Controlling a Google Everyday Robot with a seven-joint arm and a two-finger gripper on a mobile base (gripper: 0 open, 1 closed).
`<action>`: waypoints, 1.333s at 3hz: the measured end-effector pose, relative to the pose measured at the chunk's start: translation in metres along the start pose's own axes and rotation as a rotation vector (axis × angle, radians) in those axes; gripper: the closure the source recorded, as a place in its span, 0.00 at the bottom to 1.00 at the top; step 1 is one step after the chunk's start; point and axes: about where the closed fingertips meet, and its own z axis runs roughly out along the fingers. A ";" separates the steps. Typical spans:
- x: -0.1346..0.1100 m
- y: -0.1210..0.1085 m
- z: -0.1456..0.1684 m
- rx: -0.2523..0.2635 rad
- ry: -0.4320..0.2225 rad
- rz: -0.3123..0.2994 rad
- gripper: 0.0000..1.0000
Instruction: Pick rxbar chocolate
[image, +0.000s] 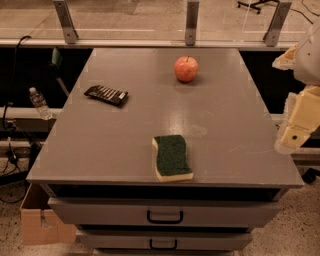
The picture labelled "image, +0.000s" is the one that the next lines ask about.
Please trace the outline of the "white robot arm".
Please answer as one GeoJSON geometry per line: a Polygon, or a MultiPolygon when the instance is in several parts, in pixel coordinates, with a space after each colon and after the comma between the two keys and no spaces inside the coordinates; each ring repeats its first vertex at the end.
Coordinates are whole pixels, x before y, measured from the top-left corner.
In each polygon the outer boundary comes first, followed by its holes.
{"type": "Polygon", "coordinates": [[[281,154],[296,152],[320,126],[320,20],[272,66],[292,70],[294,78],[305,84],[298,94],[290,92],[285,101],[274,148],[281,154]]]}

